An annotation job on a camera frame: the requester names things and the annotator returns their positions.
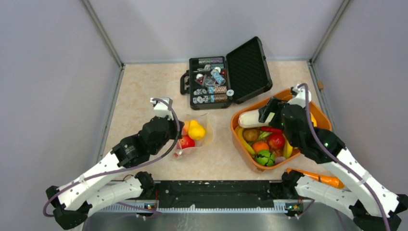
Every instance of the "open black case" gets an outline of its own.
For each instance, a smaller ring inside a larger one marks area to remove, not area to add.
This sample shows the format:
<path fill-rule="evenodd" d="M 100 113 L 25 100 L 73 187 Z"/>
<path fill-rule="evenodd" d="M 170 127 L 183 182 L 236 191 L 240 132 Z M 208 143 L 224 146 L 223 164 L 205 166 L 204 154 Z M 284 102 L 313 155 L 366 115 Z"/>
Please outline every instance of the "open black case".
<path fill-rule="evenodd" d="M 180 93 L 190 94 L 190 107 L 194 110 L 227 108 L 272 88 L 258 37 L 226 57 L 191 58 L 189 64 L 189 70 L 180 79 Z"/>

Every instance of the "white wall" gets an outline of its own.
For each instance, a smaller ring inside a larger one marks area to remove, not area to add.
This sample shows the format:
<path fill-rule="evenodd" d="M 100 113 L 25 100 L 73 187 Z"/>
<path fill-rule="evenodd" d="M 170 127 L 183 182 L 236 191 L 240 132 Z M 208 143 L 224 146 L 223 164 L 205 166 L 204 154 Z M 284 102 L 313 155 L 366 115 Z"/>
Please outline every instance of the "white wall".
<path fill-rule="evenodd" d="M 381 184 L 408 194 L 408 1 L 353 1 L 316 69 L 338 135 Z M 408 230 L 408 213 L 399 230 Z"/>
<path fill-rule="evenodd" d="M 341 0 L 91 0 L 125 63 L 226 55 L 259 36 L 268 59 L 308 59 Z"/>
<path fill-rule="evenodd" d="M 118 67 L 78 0 L 2 0 L 0 34 L 0 230 L 61 230 L 45 190 L 90 167 Z"/>

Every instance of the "beige tabletop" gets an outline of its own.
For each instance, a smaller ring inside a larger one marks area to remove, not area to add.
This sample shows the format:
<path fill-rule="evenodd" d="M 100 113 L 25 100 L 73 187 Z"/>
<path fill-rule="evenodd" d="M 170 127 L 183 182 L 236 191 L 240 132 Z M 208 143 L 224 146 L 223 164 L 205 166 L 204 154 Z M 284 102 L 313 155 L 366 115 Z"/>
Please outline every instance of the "beige tabletop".
<path fill-rule="evenodd" d="M 164 159 L 130 174 L 143 170 L 151 173 L 155 180 L 278 180 L 285 169 L 290 167 L 331 175 L 303 155 L 275 170 L 253 172 L 236 151 L 231 141 L 229 124 L 232 115 L 237 111 L 304 82 L 309 85 L 313 101 L 319 104 L 306 61 L 268 62 L 268 68 L 273 82 L 270 91 L 242 104 L 232 104 L 227 109 L 194 111 L 189 105 L 189 95 L 180 95 L 179 90 L 179 79 L 188 69 L 187 63 L 126 65 L 104 153 L 109 152 L 122 138 L 136 134 L 143 124 L 154 117 L 151 97 L 170 97 L 178 117 L 208 112 L 208 119 L 215 134 L 214 140 L 189 156 L 175 159 L 169 154 Z M 151 159 L 164 153 L 171 142 Z"/>

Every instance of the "case handle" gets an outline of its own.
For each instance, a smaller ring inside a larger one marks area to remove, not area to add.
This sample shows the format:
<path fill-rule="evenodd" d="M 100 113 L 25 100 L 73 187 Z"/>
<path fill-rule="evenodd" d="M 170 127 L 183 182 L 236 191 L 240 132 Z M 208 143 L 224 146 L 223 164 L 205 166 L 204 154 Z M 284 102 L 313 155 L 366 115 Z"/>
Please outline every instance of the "case handle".
<path fill-rule="evenodd" d="M 180 78 L 180 94 L 182 95 L 190 92 L 190 87 L 188 87 L 190 84 L 189 79 L 187 79 L 186 82 L 186 78 L 189 78 L 189 70 L 187 70 Z"/>

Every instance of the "red pepper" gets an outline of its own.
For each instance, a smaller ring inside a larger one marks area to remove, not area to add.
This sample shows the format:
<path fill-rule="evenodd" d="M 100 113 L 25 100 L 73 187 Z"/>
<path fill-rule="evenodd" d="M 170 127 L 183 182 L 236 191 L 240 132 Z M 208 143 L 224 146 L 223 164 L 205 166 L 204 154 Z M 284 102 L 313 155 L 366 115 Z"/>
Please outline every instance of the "red pepper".
<path fill-rule="evenodd" d="M 272 128 L 272 127 L 261 127 L 261 131 L 273 132 L 273 133 L 279 133 L 279 134 L 283 133 L 282 130 L 279 130 L 277 128 Z"/>

